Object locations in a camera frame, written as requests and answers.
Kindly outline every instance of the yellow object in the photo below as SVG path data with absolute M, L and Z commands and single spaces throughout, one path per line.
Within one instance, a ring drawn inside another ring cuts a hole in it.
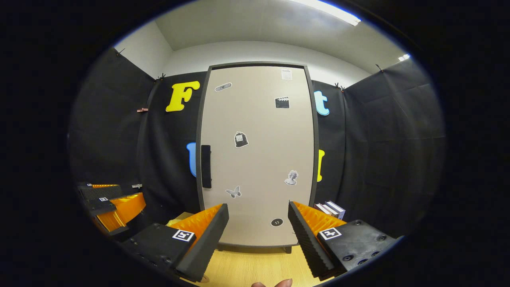
M 181 213 L 181 215 L 179 215 L 177 218 L 170 220 L 170 221 L 166 224 L 166 226 L 170 227 L 170 226 L 172 226 L 173 224 L 175 224 L 175 223 L 177 223 L 177 222 L 180 222 L 180 221 L 182 221 L 182 220 L 184 220 L 184 219 L 186 219 L 186 218 L 188 218 L 188 217 L 190 217 L 190 216 L 192 216 L 192 215 L 193 215 L 192 213 L 189 213 L 189 212 L 183 212 L 183 213 Z
M 118 186 L 118 184 L 93 184 L 92 188 L 101 188 L 101 187 L 109 187 L 109 186 Z
M 109 231 L 125 226 L 135 218 L 144 208 L 145 200 L 142 193 L 132 194 L 122 198 L 111 199 L 117 210 L 99 214 L 97 218 Z
M 184 99 L 184 102 L 188 102 L 191 98 L 191 93 L 193 92 L 192 89 L 198 90 L 198 88 L 200 88 L 200 83 L 198 81 L 172 85 L 172 97 L 170 98 L 170 104 L 166 107 L 166 111 L 182 111 L 184 109 L 184 105 L 181 103 L 181 99 Z
M 209 223 L 211 223 L 211 220 L 216 215 L 218 210 L 222 204 L 218 204 L 216 206 L 213 206 L 209 209 L 206 209 L 204 211 L 201 211 L 193 216 L 190 216 L 186 219 L 181 220 L 180 222 L 176 224 L 172 224 L 171 228 L 176 228 L 180 230 L 186 230 L 190 232 L 194 232 L 196 236 L 195 242 L 191 245 L 188 252 L 195 246 L 195 244 L 198 242 L 200 237 L 202 236 L 203 232 L 206 230 L 206 228 L 209 226 Z
M 347 223 L 343 220 L 327 215 L 320 210 L 316 210 L 315 208 L 309 207 L 308 205 L 304 205 L 295 201 L 293 202 L 296 205 L 299 212 L 301 213 L 301 215 L 303 216 L 304 220 L 307 222 L 308 227 L 310 227 L 315 237 L 317 237 L 319 231 L 332 227 L 337 227 Z
M 321 166 L 321 163 L 322 163 L 322 157 L 325 154 L 326 153 L 323 150 L 319 150 L 319 168 L 317 169 L 317 182 L 322 180 L 322 176 L 320 175 L 320 166 Z

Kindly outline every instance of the ceiling light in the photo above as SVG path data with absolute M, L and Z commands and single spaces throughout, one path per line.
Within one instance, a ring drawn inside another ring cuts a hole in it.
M 398 57 L 398 60 L 400 60 L 400 62 L 402 62 L 403 60 L 407 60 L 409 58 L 410 58 L 409 54 L 405 54 L 402 57 Z
M 335 16 L 336 18 L 343 20 L 353 26 L 356 26 L 359 22 L 361 22 L 360 19 L 358 19 L 356 16 L 351 15 L 343 10 L 338 9 L 337 7 L 318 1 L 318 0 L 290 0 L 294 2 L 298 2 L 307 6 L 310 6 L 312 8 L 321 10 L 323 12 L 326 12 L 328 14 L 331 14 Z

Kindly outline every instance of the yellow letter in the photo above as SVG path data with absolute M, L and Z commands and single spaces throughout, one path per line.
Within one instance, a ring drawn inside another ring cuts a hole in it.
M 170 98 L 170 104 L 166 107 L 167 112 L 175 112 L 184 110 L 184 105 L 181 103 L 181 99 L 184 99 L 184 102 L 187 102 L 191 98 L 191 93 L 193 92 L 191 89 L 197 90 L 200 88 L 200 83 L 198 81 L 188 82 L 188 83 L 179 83 L 174 84 L 172 86 L 173 92 L 172 97 Z
M 322 157 L 325 154 L 326 153 L 323 150 L 319 150 L 319 168 L 317 169 L 317 182 L 322 180 L 322 176 L 320 175 L 320 166 L 321 166 L 321 163 L 322 163 Z

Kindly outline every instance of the wooden table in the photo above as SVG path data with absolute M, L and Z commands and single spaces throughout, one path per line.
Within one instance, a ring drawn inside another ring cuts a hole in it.
M 184 212 L 169 221 L 167 226 L 191 215 Z M 291 254 L 287 254 L 283 248 L 224 246 L 223 251 L 214 250 L 205 277 L 206 281 L 209 280 L 207 283 L 193 284 L 204 287 L 250 287 L 255 282 L 262 282 L 267 287 L 273 287 L 289 278 L 293 280 L 292 287 L 310 287 L 321 283 L 312 276 L 299 245 L 292 247 Z

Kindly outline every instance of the finger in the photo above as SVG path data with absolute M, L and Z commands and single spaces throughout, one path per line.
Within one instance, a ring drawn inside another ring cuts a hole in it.
M 281 281 L 280 283 L 276 284 L 275 287 L 291 287 L 292 286 L 292 279 L 286 279 Z

